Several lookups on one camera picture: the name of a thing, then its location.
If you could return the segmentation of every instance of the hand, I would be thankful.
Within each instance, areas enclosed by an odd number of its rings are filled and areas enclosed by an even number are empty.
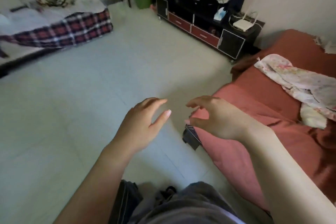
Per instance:
[[[202,96],[192,99],[186,106],[192,108],[199,106],[209,113],[208,120],[190,118],[187,123],[222,139],[232,139],[243,143],[251,133],[269,129],[224,99]]]
[[[152,124],[154,113],[166,102],[167,99],[147,98],[131,108],[111,143],[122,145],[131,154],[146,148],[171,114],[170,110],[164,111]]]

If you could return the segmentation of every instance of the bed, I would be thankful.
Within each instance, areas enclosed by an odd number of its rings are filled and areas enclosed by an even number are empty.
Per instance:
[[[293,66],[336,78],[336,55],[326,54],[313,37],[287,30],[273,46],[244,60],[231,70],[233,82],[214,96],[223,98],[271,127],[305,173],[333,203],[336,202],[336,123],[328,120],[324,130],[300,123],[301,103],[253,64],[257,58],[279,54]],[[193,117],[207,118],[205,110]],[[214,164],[237,192],[268,211],[247,150],[237,141],[221,140],[199,128],[186,126],[183,140],[194,149],[203,146]]]
[[[61,0],[61,6],[37,7],[25,1],[0,0],[2,73],[26,60],[87,43],[113,30],[109,11],[100,0]]]

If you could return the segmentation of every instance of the cabinet door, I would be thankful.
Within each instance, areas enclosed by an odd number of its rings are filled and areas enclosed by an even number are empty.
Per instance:
[[[166,0],[156,0],[157,14],[168,19],[168,2]]]
[[[245,39],[229,31],[223,30],[221,43],[218,46],[222,52],[236,60],[245,43]]]

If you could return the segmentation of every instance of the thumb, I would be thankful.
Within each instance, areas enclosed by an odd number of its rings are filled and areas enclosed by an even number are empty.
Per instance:
[[[166,121],[170,117],[170,114],[171,114],[171,110],[167,110],[161,113],[160,116],[151,125],[151,127],[154,128],[156,132],[159,132],[162,126],[166,123]]]
[[[190,125],[193,127],[198,127],[203,130],[206,129],[208,124],[208,120],[205,119],[199,119],[199,118],[190,118]]]

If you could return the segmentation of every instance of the plaid blanket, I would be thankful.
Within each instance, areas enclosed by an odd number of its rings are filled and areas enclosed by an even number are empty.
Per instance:
[[[14,35],[0,35],[0,41],[40,48],[76,46],[113,30],[110,13],[75,13],[58,23]]]

